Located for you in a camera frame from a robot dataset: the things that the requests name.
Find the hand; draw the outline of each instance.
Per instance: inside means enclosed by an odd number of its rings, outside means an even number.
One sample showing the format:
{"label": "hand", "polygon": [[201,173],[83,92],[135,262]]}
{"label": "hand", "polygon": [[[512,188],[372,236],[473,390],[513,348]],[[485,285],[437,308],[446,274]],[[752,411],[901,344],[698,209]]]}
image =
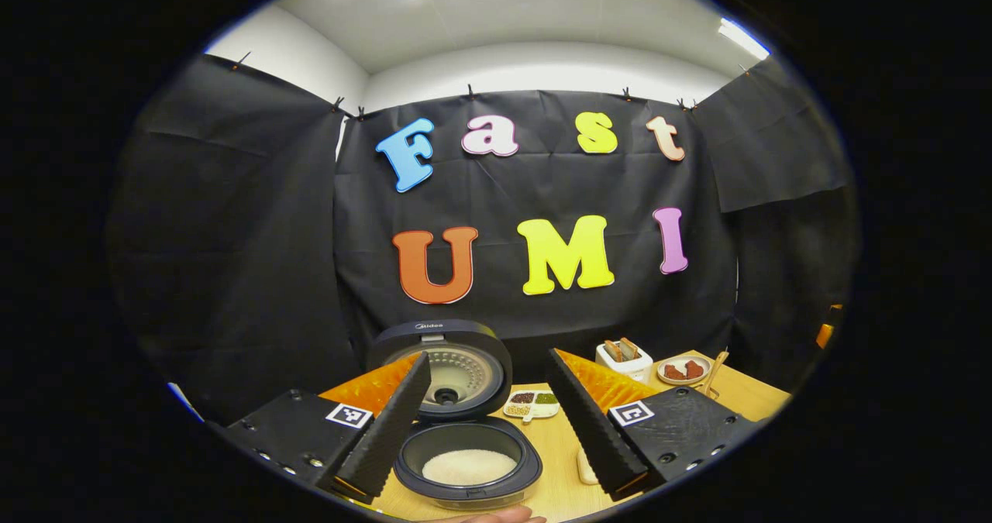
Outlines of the hand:
{"label": "hand", "polygon": [[421,523],[546,523],[545,517],[531,517],[531,508],[515,505],[495,513],[457,515],[444,519],[431,519]]}

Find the black fabric backdrop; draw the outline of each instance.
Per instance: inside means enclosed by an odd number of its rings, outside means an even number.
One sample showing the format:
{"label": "black fabric backdrop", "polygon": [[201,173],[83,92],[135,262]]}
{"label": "black fabric backdrop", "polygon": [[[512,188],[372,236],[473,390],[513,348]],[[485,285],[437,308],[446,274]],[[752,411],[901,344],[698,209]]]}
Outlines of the black fabric backdrop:
{"label": "black fabric backdrop", "polygon": [[203,417],[358,374],[332,254],[343,114],[223,58],[196,57],[139,118],[107,223],[132,332]]}
{"label": "black fabric backdrop", "polygon": [[[226,423],[288,388],[336,385],[365,368],[382,329],[430,318],[489,325],[518,383],[543,380],[550,346],[591,357],[626,335],[655,358],[730,345],[731,365],[789,390],[819,353],[829,305],[844,302],[858,252],[846,164],[823,114],[775,64],[695,110],[557,91],[393,107],[346,122],[337,166],[343,113],[233,67],[198,57],[146,108],[107,231],[125,318],[206,418]],[[612,119],[613,153],[578,146],[585,111]],[[484,114],[515,122],[515,155],[461,149],[468,120]],[[655,116],[677,127],[681,162],[645,128]],[[435,124],[432,158],[421,159],[435,170],[399,194],[375,146],[419,117]],[[681,210],[684,271],[660,273],[658,208]],[[524,294],[517,225],[548,219],[567,241],[584,215],[607,219],[613,285],[566,290],[552,276],[552,293]],[[450,305],[419,304],[401,289],[392,238],[432,233],[429,276],[443,284],[442,233],[454,226],[479,230],[474,286]]]}
{"label": "black fabric backdrop", "polygon": [[[602,112],[613,121],[618,146],[589,155],[577,142],[575,116]],[[506,116],[516,124],[520,150],[509,157],[461,149],[469,119]],[[667,159],[645,124],[662,116],[677,127],[687,156]],[[404,194],[376,145],[418,118],[435,124],[426,134],[433,174]],[[660,102],[627,102],[588,92],[512,91],[393,107],[346,124],[334,184],[334,257],[355,349],[367,350],[382,329],[412,319],[468,318],[492,328],[514,360],[518,383],[543,381],[551,346],[591,356],[602,339],[628,336],[656,358],[698,349],[716,354],[729,342],[735,255],[720,215],[715,179],[691,113]],[[660,273],[662,238],[652,213],[681,210],[688,267]],[[609,287],[527,296],[528,249],[517,225],[548,219],[568,240],[575,220],[607,220]],[[444,229],[472,226],[474,286],[449,305],[424,305],[400,286],[394,234],[426,230],[432,282],[451,276]]]}
{"label": "black fabric backdrop", "polygon": [[839,132],[801,79],[767,57],[699,103],[720,210],[797,199],[853,181]]}
{"label": "black fabric backdrop", "polygon": [[740,282],[727,364],[790,390],[860,256],[853,172],[803,81],[768,57],[699,103]]}

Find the small dish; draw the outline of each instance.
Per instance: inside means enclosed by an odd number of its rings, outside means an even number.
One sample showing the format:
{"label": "small dish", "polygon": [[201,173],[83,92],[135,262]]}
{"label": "small dish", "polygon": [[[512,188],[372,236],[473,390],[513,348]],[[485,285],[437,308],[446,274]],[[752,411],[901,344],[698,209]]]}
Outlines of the small dish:
{"label": "small dish", "polygon": [[[546,399],[552,400],[553,403],[543,403]],[[533,418],[553,417],[557,412],[559,412],[559,403],[555,394],[546,390],[516,391],[503,405],[504,415],[524,418],[524,424],[530,424]]]}
{"label": "small dish", "polygon": [[[679,370],[682,374],[685,374],[685,364],[687,364],[687,362],[690,361],[690,360],[693,360],[693,361],[695,361],[696,364],[698,364],[699,366],[702,366],[702,375],[701,376],[698,376],[698,377],[695,377],[695,378],[691,378],[691,379],[685,379],[685,380],[677,380],[677,379],[666,377],[666,375],[665,375],[665,366],[667,364],[672,364],[673,367],[674,367],[674,369]],[[706,376],[709,375],[709,370],[712,369],[712,367],[713,367],[712,363],[710,363],[709,360],[706,360],[706,358],[704,358],[702,356],[695,356],[694,354],[683,354],[683,355],[680,355],[680,356],[673,356],[672,358],[666,358],[665,360],[660,361],[658,363],[658,369],[656,369],[656,372],[658,372],[658,378],[661,381],[665,382],[666,384],[670,384],[670,385],[692,385],[692,384],[697,383],[699,381],[703,381],[704,378],[706,378]]]}

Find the letter m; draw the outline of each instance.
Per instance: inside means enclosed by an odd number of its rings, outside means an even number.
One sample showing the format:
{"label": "letter m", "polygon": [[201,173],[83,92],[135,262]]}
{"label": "letter m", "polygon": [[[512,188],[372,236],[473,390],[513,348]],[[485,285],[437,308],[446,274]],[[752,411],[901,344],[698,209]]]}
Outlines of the letter m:
{"label": "letter m", "polygon": [[530,267],[530,280],[524,283],[524,294],[548,294],[555,290],[555,283],[548,278],[548,266],[566,290],[570,289],[580,264],[582,274],[578,277],[578,286],[582,289],[612,285],[614,278],[606,264],[603,229],[606,229],[605,218],[599,215],[580,217],[566,244],[548,220],[531,219],[520,223],[517,232],[527,239]]}

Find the rice cooker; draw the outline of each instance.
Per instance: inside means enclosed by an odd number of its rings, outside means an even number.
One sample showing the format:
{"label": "rice cooker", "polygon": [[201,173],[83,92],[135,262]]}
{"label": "rice cooker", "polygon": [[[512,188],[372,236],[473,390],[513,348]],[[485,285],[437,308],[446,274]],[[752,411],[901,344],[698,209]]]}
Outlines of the rice cooker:
{"label": "rice cooker", "polygon": [[[410,322],[386,329],[372,343],[373,369],[408,354],[428,353],[431,386],[393,470],[404,487],[441,508],[505,508],[530,496],[541,476],[541,456],[516,425],[488,416],[510,396],[510,353],[491,329],[465,319]],[[486,449],[517,462],[490,482],[445,484],[424,477],[433,457],[461,449]]]}

